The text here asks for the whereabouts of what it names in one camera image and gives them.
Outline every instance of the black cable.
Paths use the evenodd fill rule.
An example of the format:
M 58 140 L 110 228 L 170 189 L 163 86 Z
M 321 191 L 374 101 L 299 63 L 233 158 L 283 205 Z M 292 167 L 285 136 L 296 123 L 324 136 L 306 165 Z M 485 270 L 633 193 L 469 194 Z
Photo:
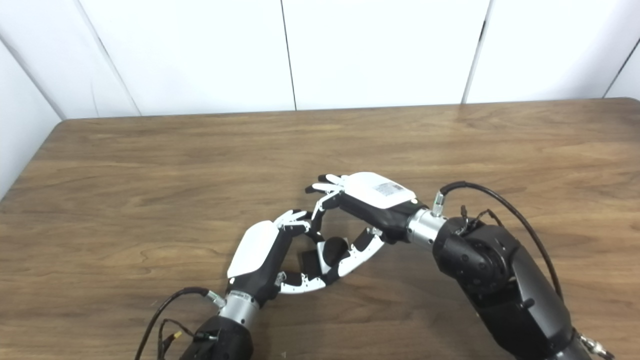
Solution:
M 151 330 L 153 330 L 154 325 L 156 324 L 156 321 L 160 317 L 160 314 L 175 299 L 177 299 L 177 298 L 179 298 L 179 297 L 181 297 L 183 295 L 186 295 L 186 294 L 200 294 L 203 297 L 205 297 L 205 296 L 207 296 L 207 294 L 209 294 L 209 289 L 201 288 L 201 287 L 198 287 L 198 286 L 192 286 L 192 287 L 189 287 L 189 288 L 184 288 L 184 289 L 174 293 L 170 297 L 168 297 L 162 303 L 162 305 L 160 305 L 158 310 L 156 310 L 156 313 L 151 318 L 151 321 L 149 321 L 149 325 L 147 325 L 147 330 L 145 330 L 145 334 L 142 336 L 142 340 L 140 341 L 140 345 L 138 347 L 138 352 L 136 353 L 136 357 L 134 358 L 134 360 L 140 360 L 140 357 L 142 356 L 142 350 L 145 349 L 145 345 L 147 344 L 147 340 L 149 339 L 149 335 L 151 335 Z
M 169 346 L 171 345 L 171 342 L 173 342 L 173 339 L 167 338 L 166 340 L 171 340 L 171 341 L 167 341 L 165 344 L 166 340 L 163 340 L 163 329 L 164 329 L 164 325 L 166 323 L 174 323 L 175 325 L 178 325 L 178 327 L 180 327 L 180 329 L 187 335 L 194 337 L 195 335 L 193 334 L 193 332 L 191 332 L 191 330 L 189 330 L 186 326 L 182 325 L 181 323 L 179 323 L 178 321 L 174 320 L 174 319 L 164 319 L 161 323 L 160 323 L 160 327 L 158 328 L 158 355 L 157 355 L 157 360 L 164 360 L 164 355 L 166 354 L 166 351 L 169 349 Z
M 456 181 L 455 183 L 447 184 L 441 187 L 440 193 L 446 196 L 451 190 L 460 189 L 460 188 L 471 188 L 471 189 L 479 190 L 480 192 L 483 192 L 489 195 L 490 197 L 493 197 L 495 200 L 498 200 L 498 202 L 501 203 L 505 208 L 507 208 L 507 210 L 509 210 L 514 216 L 518 218 L 522 226 L 524 226 L 524 228 L 527 229 L 527 232 L 533 239 L 533 242 L 538 247 L 538 250 L 540 251 L 542 258 L 545 260 L 545 264 L 547 264 L 549 275 L 551 276 L 551 281 L 554 284 L 556 293 L 558 294 L 560 299 L 564 301 L 564 297 L 562 294 L 562 287 L 560 286 L 560 280 L 558 279 L 556 269 L 554 268 L 554 264 L 551 262 L 551 258 L 549 257 L 549 254 L 547 253 L 547 250 L 545 249 L 544 244 L 542 244 L 542 241 L 536 234 L 536 231 L 533 229 L 533 227 L 531 227 L 527 219 L 525 219 L 524 216 L 522 216 L 522 214 L 513 205 L 511 205 L 505 198 L 500 196 L 495 191 L 482 185 L 468 183 L 466 181 Z

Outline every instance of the cable connector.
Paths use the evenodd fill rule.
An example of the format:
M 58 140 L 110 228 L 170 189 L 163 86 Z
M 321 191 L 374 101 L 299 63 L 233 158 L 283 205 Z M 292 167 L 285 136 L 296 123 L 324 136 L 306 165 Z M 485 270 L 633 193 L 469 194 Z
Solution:
M 442 210 L 444 209 L 444 194 L 442 192 L 438 192 L 436 194 L 436 199 L 433 201 L 433 207 L 431 208 L 431 214 L 434 217 L 442 216 Z
M 223 308 L 225 305 L 227 305 L 227 301 L 225 300 L 225 298 L 221 297 L 211 290 L 209 290 L 208 294 L 205 297 L 211 300 L 219 308 Z
M 608 352 L 607 349 L 605 349 L 601 343 L 595 341 L 594 339 L 589 339 L 582 334 L 578 334 L 578 337 L 580 339 L 580 342 L 582 343 L 582 346 L 584 346 L 584 348 L 586 348 L 588 352 L 594 355 L 600 356 L 602 359 L 605 359 L 605 360 L 616 359 L 616 357 L 613 356 L 612 353 Z

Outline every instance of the wood grain surface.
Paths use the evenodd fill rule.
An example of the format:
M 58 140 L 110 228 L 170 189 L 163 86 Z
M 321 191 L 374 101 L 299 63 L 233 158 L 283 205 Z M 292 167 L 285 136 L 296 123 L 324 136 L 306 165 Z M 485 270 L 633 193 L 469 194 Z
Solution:
M 132 359 L 169 294 L 224 290 L 249 226 L 312 209 L 318 174 L 358 171 L 425 202 L 461 179 L 503 194 L 545 241 L 576 328 L 637 359 L 639 154 L 630 99 L 62 122 L 0 202 L 0 359 Z M 448 199 L 448 215 L 494 209 L 542 264 L 492 199 Z M 364 227 L 326 219 L 328 236 Z M 285 267 L 310 246 L 296 240 Z M 195 328 L 214 312 L 185 298 L 166 315 Z M 403 243 L 329 288 L 278 296 L 253 338 L 255 359 L 511 358 L 431 254 Z

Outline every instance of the black arm segment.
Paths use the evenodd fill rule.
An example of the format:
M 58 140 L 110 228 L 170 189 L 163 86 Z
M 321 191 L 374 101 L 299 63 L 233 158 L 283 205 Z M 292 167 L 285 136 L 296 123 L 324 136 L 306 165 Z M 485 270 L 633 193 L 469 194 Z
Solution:
M 590 360 L 569 310 L 527 250 L 505 228 L 451 218 L 433 245 L 495 341 L 518 360 Z

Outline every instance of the robotic hand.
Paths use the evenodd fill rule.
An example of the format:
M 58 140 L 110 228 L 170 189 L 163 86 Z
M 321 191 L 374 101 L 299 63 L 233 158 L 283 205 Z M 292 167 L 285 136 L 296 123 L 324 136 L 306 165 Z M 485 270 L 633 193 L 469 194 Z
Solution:
M 588 360 L 588 352 L 613 359 L 601 344 L 579 334 L 563 303 L 555 270 L 540 239 L 526 219 L 495 192 L 477 184 L 458 182 L 440 189 L 433 209 L 415 194 L 383 176 L 359 172 L 350 176 L 324 175 L 307 193 L 318 200 L 309 233 L 321 243 L 320 228 L 327 209 L 340 208 L 374 228 L 381 241 L 417 243 L 432 252 L 438 269 L 455 279 L 495 341 L 518 360 Z M 533 258 L 490 211 L 469 218 L 442 216 L 447 193 L 475 188 L 505 205 L 527 228 L 541 250 L 556 291 Z M 480 220 L 489 213 L 498 225 Z
M 313 236 L 309 234 L 311 225 L 306 220 L 310 216 L 306 211 L 289 210 L 273 222 L 262 221 L 247 229 L 227 270 L 226 297 L 197 287 L 184 288 L 173 294 L 152 317 L 136 360 L 140 360 L 161 312 L 171 301 L 188 293 L 208 298 L 220 310 L 195 332 L 175 320 L 164 319 L 158 334 L 158 360 L 164 359 L 172 341 L 180 335 L 176 333 L 163 340 L 162 331 L 167 322 L 178 325 L 193 339 L 181 360 L 249 359 L 253 354 L 250 327 L 267 301 L 275 299 L 279 293 L 297 294 L 324 288 L 369 259 L 383 245 L 377 233 L 367 232 L 351 248 L 341 238 L 321 241 L 316 250 L 303 253 L 302 272 L 281 271 L 295 236 L 322 237 L 318 231 Z

